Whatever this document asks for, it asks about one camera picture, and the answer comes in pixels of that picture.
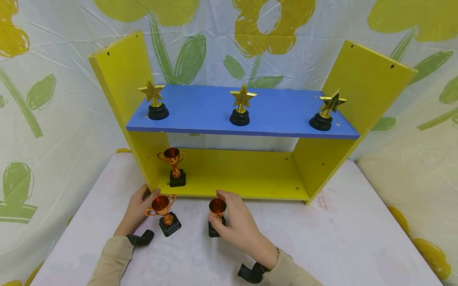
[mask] person's right hand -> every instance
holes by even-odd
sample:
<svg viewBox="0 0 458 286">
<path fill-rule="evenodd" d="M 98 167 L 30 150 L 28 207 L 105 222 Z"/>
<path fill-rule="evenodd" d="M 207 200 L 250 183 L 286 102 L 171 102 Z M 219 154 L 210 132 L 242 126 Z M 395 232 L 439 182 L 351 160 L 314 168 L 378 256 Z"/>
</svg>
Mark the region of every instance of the person's right hand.
<svg viewBox="0 0 458 286">
<path fill-rule="evenodd" d="M 278 250 L 261 234 L 242 198 L 238 194 L 222 190 L 217 190 L 216 193 L 226 202 L 230 227 L 225 227 L 216 217 L 208 214 L 208 221 L 213 228 L 224 240 L 272 270 L 278 261 Z"/>
</svg>

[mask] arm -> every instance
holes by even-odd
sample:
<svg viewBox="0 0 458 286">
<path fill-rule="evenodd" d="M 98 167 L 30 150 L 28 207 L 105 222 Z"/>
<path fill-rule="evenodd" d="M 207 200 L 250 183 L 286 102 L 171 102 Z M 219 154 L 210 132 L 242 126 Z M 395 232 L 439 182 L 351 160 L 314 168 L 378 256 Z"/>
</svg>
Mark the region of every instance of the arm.
<svg viewBox="0 0 458 286">
<path fill-rule="evenodd" d="M 226 201 L 231 224 L 230 227 L 226 227 L 211 215 L 208 215 L 208 220 L 224 240 L 269 270 L 263 274 L 262 281 L 267 281 L 273 286 L 322 286 L 289 255 L 276 248 L 261 234 L 239 195 L 221 190 L 217 190 L 216 193 Z"/>
<path fill-rule="evenodd" d="M 143 200 L 147 192 L 149 192 L 148 186 L 145 184 L 131 196 L 124 217 L 114 232 L 114 236 L 106 242 L 102 249 L 102 254 L 87 286 L 119 285 L 134 251 L 134 247 L 127 235 L 133 234 L 137 226 L 143 221 L 145 210 L 151 206 L 153 199 L 159 195 L 160 189 L 157 189 L 147 199 Z"/>
</svg>

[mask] wooden shelf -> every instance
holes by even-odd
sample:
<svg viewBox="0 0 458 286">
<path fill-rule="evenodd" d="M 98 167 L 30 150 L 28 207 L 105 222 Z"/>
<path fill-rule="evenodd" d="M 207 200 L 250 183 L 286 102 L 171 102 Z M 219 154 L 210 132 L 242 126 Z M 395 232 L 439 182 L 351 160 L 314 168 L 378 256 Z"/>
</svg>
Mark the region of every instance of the wooden shelf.
<svg viewBox="0 0 458 286">
<path fill-rule="evenodd" d="M 226 134 L 275 137 L 357 139 L 358 132 L 340 113 L 333 113 L 329 131 L 309 124 L 323 101 L 319 91 L 250 88 L 257 93 L 250 100 L 250 124 L 235 126 L 229 121 L 234 97 L 229 91 L 240 87 L 174 86 L 161 92 L 170 115 L 162 120 L 148 118 L 150 103 L 143 101 L 125 126 L 128 131 Z"/>
<path fill-rule="evenodd" d="M 309 200 L 309 195 L 291 152 L 186 149 L 178 164 L 186 173 L 186 186 L 168 186 L 171 166 L 163 164 L 159 185 L 164 194 L 215 196 L 215 190 L 235 192 L 246 199 Z"/>
<path fill-rule="evenodd" d="M 216 189 L 248 199 L 302 200 L 309 204 L 370 132 L 416 70 L 345 41 L 322 92 L 249 89 L 251 122 L 229 121 L 234 87 L 172 86 L 162 92 L 170 116 L 147 117 L 148 103 L 136 89 L 153 79 L 145 40 L 135 31 L 89 57 L 132 154 L 150 189 L 165 194 L 215 197 Z M 347 99 L 333 113 L 330 131 L 313 129 L 308 121 L 319 110 L 321 95 L 336 90 Z M 171 166 L 157 158 L 169 148 L 166 132 L 299 137 L 291 153 L 186 149 L 178 164 L 186 186 L 171 188 Z"/>
</svg>

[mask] shelf bottom board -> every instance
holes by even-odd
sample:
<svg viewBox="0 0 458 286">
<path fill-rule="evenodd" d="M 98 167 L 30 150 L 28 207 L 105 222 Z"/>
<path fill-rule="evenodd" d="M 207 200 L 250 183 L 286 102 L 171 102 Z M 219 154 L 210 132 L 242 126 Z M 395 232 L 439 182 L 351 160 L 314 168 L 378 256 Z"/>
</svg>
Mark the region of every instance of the shelf bottom board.
<svg viewBox="0 0 458 286">
<path fill-rule="evenodd" d="M 166 166 L 158 186 L 163 194 L 215 197 L 222 189 L 245 199 L 310 199 L 291 152 L 183 150 L 187 157 L 178 168 L 186 173 L 186 186 L 169 187 L 171 166 Z"/>
</svg>

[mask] yellow shelf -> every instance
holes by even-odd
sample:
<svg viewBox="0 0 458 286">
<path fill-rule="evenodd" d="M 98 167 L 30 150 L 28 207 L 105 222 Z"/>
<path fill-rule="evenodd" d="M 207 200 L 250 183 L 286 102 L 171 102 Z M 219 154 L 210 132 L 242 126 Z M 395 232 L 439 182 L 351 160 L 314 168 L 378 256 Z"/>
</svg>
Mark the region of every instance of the yellow shelf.
<svg viewBox="0 0 458 286">
<path fill-rule="evenodd" d="M 99 50 L 89 56 L 89 62 L 150 189 L 201 197 L 214 197 L 216 189 L 223 189 L 244 198 L 302 200 L 307 204 L 417 73 L 345 41 L 322 92 L 331 96 L 340 89 L 340 96 L 348 102 L 339 110 L 359 133 L 358 139 L 299 138 L 292 153 L 185 149 L 188 157 L 178 166 L 186 172 L 186 186 L 170 188 L 171 166 L 156 157 L 169 147 L 167 134 L 126 129 L 144 101 L 136 89 L 144 86 L 148 77 L 153 78 L 142 32 L 135 31 Z"/>
<path fill-rule="evenodd" d="M 222 189 L 247 199 L 309 200 L 291 152 L 185 150 L 188 156 L 178 164 L 186 173 L 183 187 L 169 187 L 171 166 L 150 158 L 151 164 L 164 165 L 158 185 L 162 193 L 214 197 Z"/>
</svg>

